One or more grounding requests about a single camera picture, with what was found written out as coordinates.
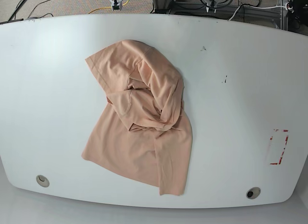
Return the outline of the red tape rectangle marking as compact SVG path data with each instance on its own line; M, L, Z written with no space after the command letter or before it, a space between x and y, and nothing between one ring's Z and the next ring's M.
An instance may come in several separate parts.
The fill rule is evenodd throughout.
M269 165L280 165L287 147L289 130L274 129L269 140L267 162Z

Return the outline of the peach t-shirt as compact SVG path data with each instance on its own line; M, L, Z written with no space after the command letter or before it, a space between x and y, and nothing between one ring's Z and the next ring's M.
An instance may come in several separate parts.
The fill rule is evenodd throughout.
M182 195L193 134L184 111L180 72L157 49L136 40L112 44L86 63L107 105L83 159L156 186L161 195Z

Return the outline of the aluminium frame stand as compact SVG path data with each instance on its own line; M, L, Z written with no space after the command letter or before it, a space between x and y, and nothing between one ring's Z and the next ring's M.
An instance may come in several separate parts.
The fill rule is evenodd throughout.
M233 0L225 8L206 7L199 0L152 0L153 13L208 17L223 20L251 22L268 21L280 30L288 30L287 1L277 0L272 6L265 6L262 0Z

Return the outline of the left table grommet hole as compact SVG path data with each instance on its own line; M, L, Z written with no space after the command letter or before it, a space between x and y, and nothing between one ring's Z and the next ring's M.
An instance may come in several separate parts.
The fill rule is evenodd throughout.
M38 183L40 186L42 186L42 187L44 187L44 188L47 188L47 187L49 187L49 185L50 185L49 180L48 180L45 176L43 176L43 175L38 175L38 176L36 177L36 181L37 181L37 183Z

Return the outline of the right table grommet hole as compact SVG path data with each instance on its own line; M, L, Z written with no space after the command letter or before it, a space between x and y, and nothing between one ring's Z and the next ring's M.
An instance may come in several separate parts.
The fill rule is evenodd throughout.
M248 199L255 199L260 195L261 189L259 187L253 187L247 191L246 197Z

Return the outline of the table grommet hole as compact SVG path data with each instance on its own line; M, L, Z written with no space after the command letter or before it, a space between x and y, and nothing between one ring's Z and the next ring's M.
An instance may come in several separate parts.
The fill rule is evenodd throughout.
M260 195L261 189L259 187L253 187L247 191L246 197L248 199L255 199Z
M38 176L36 177L36 181L37 181L37 183L38 183L40 186L42 186L42 187L44 187L44 188L47 188L47 187L49 187L49 185L50 185L49 180L48 180L45 176L43 176L43 175L38 175Z

